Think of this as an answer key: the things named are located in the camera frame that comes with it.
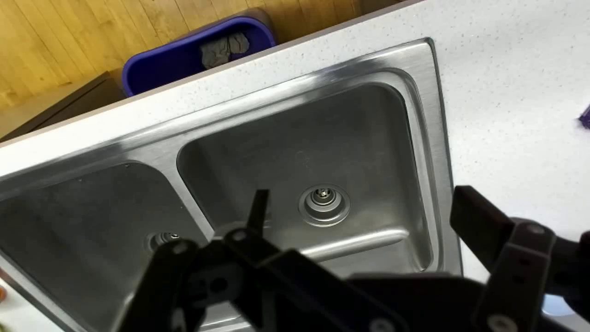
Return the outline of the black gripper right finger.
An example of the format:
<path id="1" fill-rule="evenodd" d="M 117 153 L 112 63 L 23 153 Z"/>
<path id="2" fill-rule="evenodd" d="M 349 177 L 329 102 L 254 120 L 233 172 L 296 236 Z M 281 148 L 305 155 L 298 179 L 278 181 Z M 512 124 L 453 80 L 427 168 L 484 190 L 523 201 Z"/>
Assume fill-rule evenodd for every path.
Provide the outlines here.
<path id="1" fill-rule="evenodd" d="M 488 271 L 473 312 L 479 332 L 567 332 L 541 314 L 558 295 L 590 319 L 590 233 L 576 242 L 549 227 L 508 218 L 471 187 L 455 187 L 449 225 Z"/>

